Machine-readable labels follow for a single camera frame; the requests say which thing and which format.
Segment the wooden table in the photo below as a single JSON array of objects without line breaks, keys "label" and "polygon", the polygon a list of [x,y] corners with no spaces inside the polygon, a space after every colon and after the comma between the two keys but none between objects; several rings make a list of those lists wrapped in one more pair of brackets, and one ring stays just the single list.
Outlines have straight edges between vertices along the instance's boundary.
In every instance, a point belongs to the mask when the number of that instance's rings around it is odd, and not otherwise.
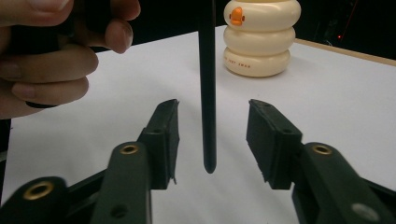
[{"label": "wooden table", "polygon": [[396,67],[396,60],[392,60],[392,59],[388,59],[388,58],[383,58],[383,57],[379,57],[379,56],[375,56],[375,55],[371,55],[371,54],[367,54],[367,53],[357,52],[357,51],[350,50],[350,49],[341,49],[341,48],[337,48],[337,47],[334,47],[334,46],[328,46],[328,45],[319,44],[319,43],[316,43],[316,42],[303,40],[303,39],[300,39],[300,38],[296,38],[294,40],[294,42],[298,43],[298,44],[302,44],[302,45],[308,46],[308,47],[316,48],[316,49],[323,49],[323,50],[327,50],[327,51],[331,51],[331,52],[335,52],[335,53],[351,56],[351,57],[354,57],[354,58],[363,59],[363,60],[366,60],[366,61],[371,61],[371,62],[375,62],[375,63],[382,63],[382,64],[391,65],[391,66],[395,66]]}]

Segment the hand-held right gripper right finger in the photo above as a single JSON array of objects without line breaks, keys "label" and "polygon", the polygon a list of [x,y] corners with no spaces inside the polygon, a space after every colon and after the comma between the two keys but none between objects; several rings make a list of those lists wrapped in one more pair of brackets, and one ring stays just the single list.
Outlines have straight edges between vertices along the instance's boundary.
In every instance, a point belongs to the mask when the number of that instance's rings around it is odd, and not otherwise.
[{"label": "hand-held right gripper right finger", "polygon": [[301,131],[273,105],[249,101],[247,144],[272,189],[290,188],[291,161],[302,137]]}]

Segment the cream ring stack toy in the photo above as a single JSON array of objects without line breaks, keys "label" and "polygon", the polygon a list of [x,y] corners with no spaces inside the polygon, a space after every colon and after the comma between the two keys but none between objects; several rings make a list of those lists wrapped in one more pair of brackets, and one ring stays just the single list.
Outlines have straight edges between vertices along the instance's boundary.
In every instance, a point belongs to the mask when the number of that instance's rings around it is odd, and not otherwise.
[{"label": "cream ring stack toy", "polygon": [[231,0],[223,11],[226,68],[246,77],[285,71],[300,16],[297,0]]}]

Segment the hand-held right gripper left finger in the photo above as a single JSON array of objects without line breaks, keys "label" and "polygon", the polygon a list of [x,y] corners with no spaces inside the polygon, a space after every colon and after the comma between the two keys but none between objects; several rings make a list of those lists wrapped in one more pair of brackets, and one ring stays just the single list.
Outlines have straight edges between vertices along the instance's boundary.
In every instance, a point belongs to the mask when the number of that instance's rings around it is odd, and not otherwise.
[{"label": "hand-held right gripper left finger", "polygon": [[176,180],[179,144],[177,99],[157,105],[138,141],[148,150],[151,188],[167,189],[170,180]]}]

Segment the white table board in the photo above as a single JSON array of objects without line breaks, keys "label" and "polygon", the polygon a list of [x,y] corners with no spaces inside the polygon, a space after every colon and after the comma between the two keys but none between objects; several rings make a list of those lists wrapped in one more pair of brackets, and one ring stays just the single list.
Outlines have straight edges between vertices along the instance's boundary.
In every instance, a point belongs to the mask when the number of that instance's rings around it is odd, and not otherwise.
[{"label": "white table board", "polygon": [[291,194],[263,180],[246,141],[248,103],[274,105],[305,142],[339,150],[364,178],[396,190],[396,66],[303,42],[281,74],[217,69],[217,168],[203,165],[198,41],[180,35],[99,54],[80,100],[12,121],[3,193],[55,175],[68,184],[107,166],[134,141],[155,107],[178,100],[176,179],[152,194],[154,224],[298,224]]}]

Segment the black pen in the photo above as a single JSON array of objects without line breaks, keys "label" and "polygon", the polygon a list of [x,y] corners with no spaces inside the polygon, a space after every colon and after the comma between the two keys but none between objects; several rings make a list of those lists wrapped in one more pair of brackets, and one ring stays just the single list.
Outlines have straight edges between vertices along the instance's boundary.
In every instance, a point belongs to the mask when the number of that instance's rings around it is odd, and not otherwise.
[{"label": "black pen", "polygon": [[217,166],[215,0],[198,0],[198,41],[205,170]]}]

